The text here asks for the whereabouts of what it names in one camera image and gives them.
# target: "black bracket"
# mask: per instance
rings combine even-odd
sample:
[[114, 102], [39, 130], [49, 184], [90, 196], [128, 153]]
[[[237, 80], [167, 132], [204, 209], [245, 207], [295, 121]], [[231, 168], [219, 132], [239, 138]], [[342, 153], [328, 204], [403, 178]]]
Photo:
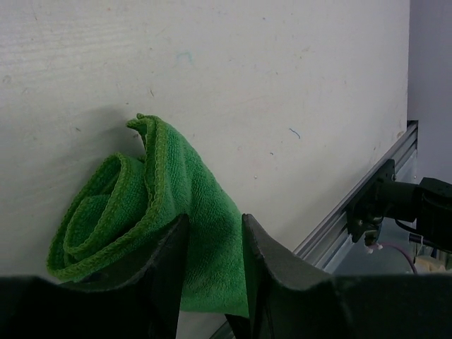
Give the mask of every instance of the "black bracket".
[[377, 201], [379, 189], [382, 183], [396, 180], [395, 167], [394, 160], [387, 160], [347, 205], [347, 230], [353, 242], [364, 235], [367, 246], [376, 243], [384, 218]]

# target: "white table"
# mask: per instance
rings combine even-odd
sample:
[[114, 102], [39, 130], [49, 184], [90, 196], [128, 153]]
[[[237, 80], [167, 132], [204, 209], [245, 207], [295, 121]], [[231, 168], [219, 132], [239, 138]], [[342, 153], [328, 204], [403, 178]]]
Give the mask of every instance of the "white table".
[[[46, 274], [74, 194], [140, 153], [137, 112], [294, 249], [405, 131], [409, 3], [2, 1], [0, 273]], [[180, 338], [215, 321], [183, 315]]]

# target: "towel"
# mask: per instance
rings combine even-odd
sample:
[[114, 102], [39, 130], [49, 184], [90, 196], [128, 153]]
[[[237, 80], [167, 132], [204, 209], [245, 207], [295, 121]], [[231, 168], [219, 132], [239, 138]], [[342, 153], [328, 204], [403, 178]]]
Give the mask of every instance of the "towel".
[[137, 114], [145, 155], [109, 156], [74, 198], [54, 236], [47, 269], [80, 281], [160, 240], [178, 215], [190, 219], [181, 309], [248, 316], [241, 213], [175, 128]]

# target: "gray wall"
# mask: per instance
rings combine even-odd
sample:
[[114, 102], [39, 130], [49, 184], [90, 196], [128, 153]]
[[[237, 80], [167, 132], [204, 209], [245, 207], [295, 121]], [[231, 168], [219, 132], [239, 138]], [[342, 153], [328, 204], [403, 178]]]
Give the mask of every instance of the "gray wall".
[[411, 0], [408, 119], [418, 174], [452, 182], [452, 0]]

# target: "blue mark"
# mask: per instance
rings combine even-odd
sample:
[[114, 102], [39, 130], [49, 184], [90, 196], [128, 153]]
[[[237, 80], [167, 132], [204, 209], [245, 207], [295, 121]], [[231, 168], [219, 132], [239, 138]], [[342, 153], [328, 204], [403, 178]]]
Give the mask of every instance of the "blue mark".
[[182, 52], [176, 55], [176, 60], [179, 62], [182, 59], [187, 59], [191, 65], [193, 65], [193, 56], [190, 52]]
[[298, 139], [301, 139], [301, 138], [302, 138], [302, 137], [301, 137], [296, 131], [294, 131], [293, 129], [289, 129], [289, 131], [291, 131], [291, 132], [297, 134], [297, 135], [298, 135]]

